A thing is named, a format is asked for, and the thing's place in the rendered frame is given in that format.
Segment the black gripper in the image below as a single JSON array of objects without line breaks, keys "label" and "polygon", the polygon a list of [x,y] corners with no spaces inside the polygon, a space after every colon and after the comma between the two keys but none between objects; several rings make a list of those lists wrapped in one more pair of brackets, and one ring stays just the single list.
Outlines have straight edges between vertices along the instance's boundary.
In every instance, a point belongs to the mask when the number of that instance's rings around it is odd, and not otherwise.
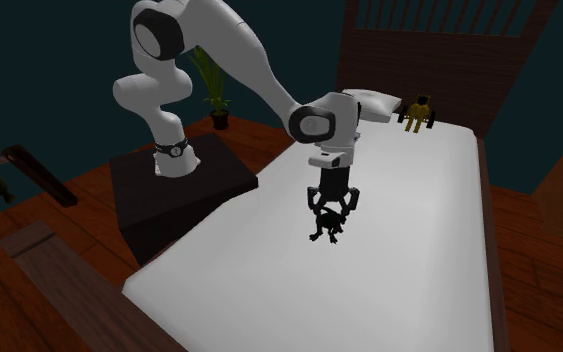
[{"label": "black gripper", "polygon": [[[341,214],[348,216],[357,208],[360,191],[356,187],[349,189],[350,168],[322,168],[318,187],[307,188],[308,208],[313,213],[320,213],[327,201],[340,201]],[[346,194],[350,194],[349,201],[345,200]]]}]

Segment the black animal figure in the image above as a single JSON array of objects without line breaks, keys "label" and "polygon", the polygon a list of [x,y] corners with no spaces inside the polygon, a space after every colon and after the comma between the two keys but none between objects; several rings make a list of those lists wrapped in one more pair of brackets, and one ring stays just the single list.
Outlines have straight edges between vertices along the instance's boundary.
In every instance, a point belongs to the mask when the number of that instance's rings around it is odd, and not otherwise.
[{"label": "black animal figure", "polygon": [[323,230],[326,229],[329,241],[332,244],[336,244],[338,242],[336,235],[344,232],[342,226],[345,222],[345,216],[328,207],[323,207],[320,213],[316,216],[316,232],[310,234],[309,239],[311,241],[316,241],[323,234]]}]

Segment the wooden bed with white mattress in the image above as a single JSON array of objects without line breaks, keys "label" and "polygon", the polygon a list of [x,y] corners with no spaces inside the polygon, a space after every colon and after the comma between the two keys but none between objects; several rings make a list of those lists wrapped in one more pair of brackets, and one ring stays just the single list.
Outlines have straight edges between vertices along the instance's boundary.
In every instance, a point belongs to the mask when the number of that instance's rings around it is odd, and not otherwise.
[{"label": "wooden bed with white mattress", "polygon": [[295,144],[124,295],[187,352],[510,352],[482,141],[557,2],[346,0],[337,87],[429,94],[435,127],[360,124],[337,243],[309,239]]}]

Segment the white pillow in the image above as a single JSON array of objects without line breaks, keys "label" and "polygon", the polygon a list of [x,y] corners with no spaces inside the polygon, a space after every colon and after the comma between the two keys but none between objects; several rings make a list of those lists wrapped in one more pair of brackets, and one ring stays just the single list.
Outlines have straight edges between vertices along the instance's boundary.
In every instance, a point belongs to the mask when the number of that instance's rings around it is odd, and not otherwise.
[{"label": "white pillow", "polygon": [[366,89],[344,89],[344,94],[352,96],[361,105],[359,119],[370,122],[389,123],[402,99]]}]

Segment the yellow toy figure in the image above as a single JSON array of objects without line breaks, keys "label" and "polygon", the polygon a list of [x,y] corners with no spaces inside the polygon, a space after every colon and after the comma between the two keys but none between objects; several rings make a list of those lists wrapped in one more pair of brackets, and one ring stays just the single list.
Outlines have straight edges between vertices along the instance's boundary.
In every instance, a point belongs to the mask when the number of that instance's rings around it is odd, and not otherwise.
[{"label": "yellow toy figure", "polygon": [[432,129],[436,120],[436,111],[429,107],[430,96],[418,95],[416,101],[411,105],[405,105],[398,115],[397,122],[407,121],[405,131],[418,133],[422,124],[426,124],[427,129]]}]

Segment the green potted plant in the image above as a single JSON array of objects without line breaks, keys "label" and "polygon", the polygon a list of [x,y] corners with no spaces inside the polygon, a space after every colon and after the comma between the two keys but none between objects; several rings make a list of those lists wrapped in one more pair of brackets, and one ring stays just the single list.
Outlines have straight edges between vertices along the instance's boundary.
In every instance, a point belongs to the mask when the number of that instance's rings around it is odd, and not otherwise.
[{"label": "green potted plant", "polygon": [[225,72],[200,46],[195,46],[192,53],[188,54],[188,58],[197,68],[205,83],[208,92],[205,101],[209,102],[212,107],[210,117],[212,118],[213,128],[216,130],[227,129],[229,127],[229,112],[226,107],[229,100],[223,97]]}]

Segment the dark robot stand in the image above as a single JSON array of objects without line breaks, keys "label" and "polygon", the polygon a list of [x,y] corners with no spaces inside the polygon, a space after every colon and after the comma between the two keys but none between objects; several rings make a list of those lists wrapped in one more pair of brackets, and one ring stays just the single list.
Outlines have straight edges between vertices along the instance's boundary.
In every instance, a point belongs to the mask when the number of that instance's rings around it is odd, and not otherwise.
[{"label": "dark robot stand", "polygon": [[201,163],[180,178],[154,173],[152,150],[109,162],[118,228],[143,266],[228,200],[258,187],[258,178],[215,134],[195,137]]}]

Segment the dark wooden bar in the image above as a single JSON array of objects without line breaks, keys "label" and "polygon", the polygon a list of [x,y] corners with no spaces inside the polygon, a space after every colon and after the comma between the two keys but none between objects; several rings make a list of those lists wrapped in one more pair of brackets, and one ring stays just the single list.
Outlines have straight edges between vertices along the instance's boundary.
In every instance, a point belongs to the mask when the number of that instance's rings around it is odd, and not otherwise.
[{"label": "dark wooden bar", "polygon": [[23,145],[17,144],[3,149],[0,165],[11,163],[36,185],[47,192],[58,204],[67,208],[78,203],[77,196],[60,182]]}]

